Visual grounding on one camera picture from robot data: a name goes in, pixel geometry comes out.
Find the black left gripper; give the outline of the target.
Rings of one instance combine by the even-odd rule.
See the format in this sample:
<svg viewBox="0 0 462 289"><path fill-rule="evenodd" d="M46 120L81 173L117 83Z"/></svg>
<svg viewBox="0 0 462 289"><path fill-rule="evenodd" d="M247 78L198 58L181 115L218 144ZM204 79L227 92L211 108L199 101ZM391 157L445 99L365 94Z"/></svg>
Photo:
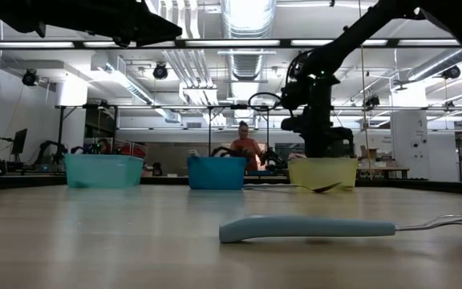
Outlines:
<svg viewBox="0 0 462 289"><path fill-rule="evenodd" d="M113 38L118 47L174 41L182 29L152 13L146 2L48 0L46 24Z"/></svg>

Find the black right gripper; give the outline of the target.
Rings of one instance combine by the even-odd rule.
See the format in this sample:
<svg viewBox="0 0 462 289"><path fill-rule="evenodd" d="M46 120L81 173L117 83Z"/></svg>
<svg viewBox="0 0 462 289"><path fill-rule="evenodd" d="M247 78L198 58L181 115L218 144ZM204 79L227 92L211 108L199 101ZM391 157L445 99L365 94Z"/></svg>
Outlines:
<svg viewBox="0 0 462 289"><path fill-rule="evenodd" d="M334 76L299 79L282 89L282 107L291 112L305 104L301 115L282 121L281 129L298 133L305 143L307 157L330 157L329 147L334 142L330 122L331 89L338 84Z"/></svg>

